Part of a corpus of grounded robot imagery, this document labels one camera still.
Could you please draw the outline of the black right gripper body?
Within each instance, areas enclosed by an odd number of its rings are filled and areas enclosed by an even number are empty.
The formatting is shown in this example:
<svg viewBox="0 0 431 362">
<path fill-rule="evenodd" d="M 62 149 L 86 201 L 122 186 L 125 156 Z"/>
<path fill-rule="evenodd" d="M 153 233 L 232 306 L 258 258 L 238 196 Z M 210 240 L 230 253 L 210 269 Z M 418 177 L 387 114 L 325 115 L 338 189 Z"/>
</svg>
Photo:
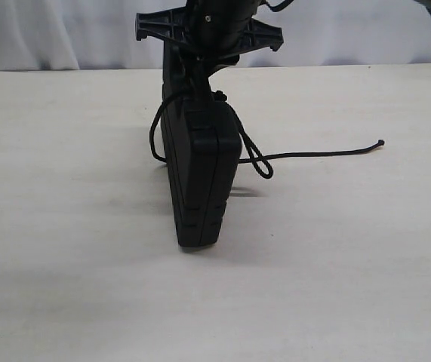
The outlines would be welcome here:
<svg viewBox="0 0 431 362">
<path fill-rule="evenodd" d="M 188 1 L 185 6 L 138 13 L 136 39 L 157 38 L 209 60 L 237 57 L 284 43 L 282 29 L 254 18 L 260 1 Z"/>
</svg>

